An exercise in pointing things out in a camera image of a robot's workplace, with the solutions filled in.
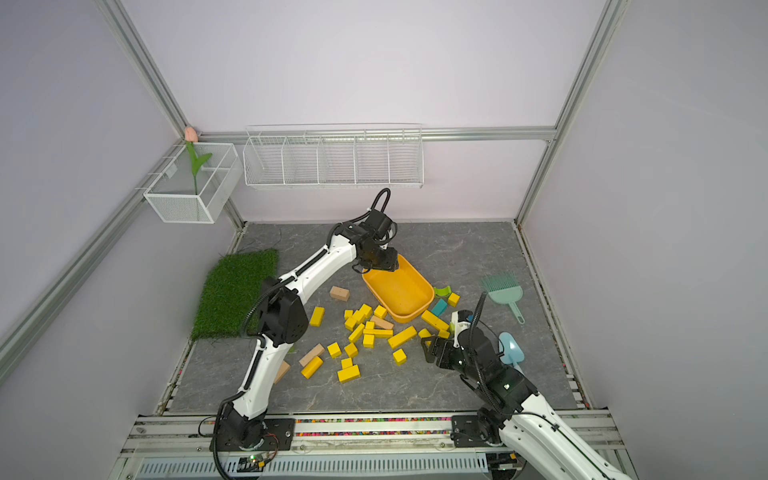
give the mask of beige wooden block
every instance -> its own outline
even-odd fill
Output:
[[[340,286],[331,288],[331,298],[346,302],[349,300],[349,290]]]
[[[311,349],[309,353],[307,353],[301,360],[299,360],[299,363],[301,366],[306,366],[306,364],[311,362],[313,358],[325,351],[326,348],[318,343],[315,345],[315,348]]]
[[[277,370],[277,376],[275,377],[275,383],[278,383],[280,379],[282,379],[286,373],[288,373],[288,369],[290,368],[290,365],[288,363],[283,362],[283,364],[280,366],[280,369]]]
[[[392,322],[387,322],[386,320],[379,318],[377,316],[374,316],[371,319],[372,322],[375,323],[376,326],[378,326],[380,329],[384,330],[391,330],[395,328],[395,324]]]

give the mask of teal wooden block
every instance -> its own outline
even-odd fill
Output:
[[[434,314],[435,316],[441,316],[443,313],[445,313],[445,309],[447,308],[448,308],[448,304],[445,302],[445,300],[440,299],[432,308],[432,314]]]

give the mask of black cable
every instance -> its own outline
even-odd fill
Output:
[[[256,348],[266,347],[266,339],[261,335],[259,335],[259,340],[260,340],[259,346],[257,346]],[[256,352],[256,358],[253,359],[253,366],[251,367],[250,370],[248,370],[248,377],[245,379],[245,383],[243,384],[243,390],[246,392],[250,388],[250,383],[251,381],[253,381],[253,376],[256,374],[256,365],[259,364],[259,360],[261,360],[261,354],[263,352],[264,350],[262,349],[259,349],[259,351]]]
[[[389,198],[392,196],[392,191],[389,188],[383,188],[380,192],[377,193],[376,198],[373,199],[373,203],[371,204],[371,210],[376,209],[376,204],[379,202],[379,198],[381,198],[384,193],[386,193],[386,198],[384,199],[382,209],[379,210],[381,213],[384,213],[384,209],[386,209],[386,205],[389,203]]]
[[[331,227],[331,230],[328,232],[328,237],[326,238],[326,247],[331,247],[331,241],[333,240],[333,236],[336,235],[336,229],[339,227],[341,227],[341,223],[337,223]]]
[[[254,313],[256,313],[256,311],[259,309],[259,305],[261,305],[261,303],[264,300],[269,298],[277,290],[279,290],[280,288],[283,288],[288,283],[293,282],[295,279],[296,279],[295,277],[289,276],[288,278],[286,278],[282,282],[278,283],[277,285],[274,285],[274,286],[270,287],[269,290],[267,290],[266,292],[264,292],[264,294],[259,296],[258,300],[256,300],[256,302],[253,304],[251,309],[248,310],[248,313],[245,314],[245,318],[243,318],[243,322],[240,324],[240,336],[241,337],[243,337],[243,338],[251,338],[251,337],[253,337],[253,335],[248,335],[248,325],[250,324],[250,321],[253,318]]]
[[[264,342],[265,342],[265,339],[263,337],[261,337],[259,346],[264,346],[265,345]],[[217,444],[217,435],[219,433],[219,425],[221,425],[221,415],[224,413],[224,407],[227,406],[227,403],[234,402],[235,400],[239,399],[241,396],[245,395],[245,392],[250,387],[251,380],[253,380],[253,375],[256,373],[256,369],[257,369],[257,367],[259,365],[259,361],[261,360],[262,352],[263,352],[263,350],[259,350],[256,353],[256,358],[253,360],[253,365],[251,365],[250,369],[248,370],[248,377],[247,377],[247,380],[245,382],[245,389],[243,391],[241,391],[241,392],[238,392],[238,393],[232,395],[231,397],[228,397],[228,398],[222,400],[221,403],[219,404],[219,409],[216,412],[216,423],[214,423],[214,432],[211,433],[211,436],[213,438],[210,440],[210,448],[211,448],[211,450],[214,451],[214,464],[216,466],[216,471],[219,472],[219,475],[221,476],[221,478],[224,478],[224,480],[233,480],[233,479],[232,479],[232,477],[229,476],[229,474],[227,474],[224,471],[224,468],[221,466],[221,461],[219,460],[219,449],[218,449],[218,444]]]
[[[502,355],[504,355],[504,345],[502,344],[502,339],[498,338],[498,335],[496,335],[496,332],[494,332],[494,331],[491,329],[491,327],[490,327],[490,326],[488,326],[488,324],[486,324],[486,323],[485,323],[485,322],[483,322],[482,320],[479,320],[479,322],[480,322],[480,323],[482,323],[482,325],[483,325],[485,328],[487,328],[487,329],[488,329],[488,331],[489,331],[490,333],[492,333],[494,337],[496,337],[496,341],[497,341],[497,342],[498,342],[498,344],[500,345],[500,347],[499,347],[499,349],[498,349],[498,356],[502,356]]]
[[[221,460],[219,459],[219,449],[216,441],[216,435],[219,432],[219,425],[221,424],[221,421],[220,421],[221,414],[224,413],[224,407],[227,405],[227,403],[234,402],[235,400],[239,399],[243,395],[245,395],[245,392],[238,392],[232,395],[231,397],[222,400],[221,403],[219,404],[219,410],[216,412],[216,423],[214,423],[214,433],[212,434],[213,438],[210,440],[210,449],[214,451],[214,466],[216,467],[216,471],[219,472],[219,475],[221,476],[221,478],[224,478],[224,480],[234,480],[234,479],[230,477],[229,474],[226,473],[224,471],[224,468],[221,466]]]
[[[207,435],[206,435],[206,434],[203,434],[203,433],[200,431],[200,427],[201,427],[201,426],[203,426],[203,424],[205,423],[205,421],[206,421],[206,420],[208,420],[208,419],[215,419],[215,418],[216,418],[216,416],[215,416],[215,415],[211,415],[210,417],[205,417],[204,419],[200,420],[200,423],[198,423],[198,424],[197,424],[197,434],[198,434],[199,436],[201,436],[201,437],[212,437],[212,436],[214,436],[214,434],[213,434],[213,433],[210,433],[210,434],[207,434]]]
[[[488,388],[488,384],[485,383],[485,375],[483,374],[482,367],[477,363],[477,351],[475,350],[475,344],[472,342],[472,340],[475,338],[475,329],[477,328],[478,322],[480,321],[480,315],[482,314],[482,307],[485,304],[485,298],[487,296],[488,294],[486,292],[483,292],[480,294],[478,304],[475,307],[475,312],[472,314],[472,323],[469,324],[469,335],[467,338],[467,341],[469,344],[468,345],[469,362],[470,362],[470,365],[475,366],[475,371],[477,372],[477,377],[478,377],[478,386],[480,387],[480,391],[485,397],[485,400],[496,412],[503,415],[502,406],[498,404],[498,402],[496,401],[496,398],[493,396],[493,394],[491,393],[491,390]]]

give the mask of orange plastic tray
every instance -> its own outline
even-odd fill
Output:
[[[398,254],[397,261],[394,272],[371,270],[362,279],[393,319],[407,323],[429,307],[435,289],[403,255]]]

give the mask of artificial grass mat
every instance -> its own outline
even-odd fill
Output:
[[[190,338],[238,336],[240,322],[277,272],[277,250],[226,255],[208,273]]]

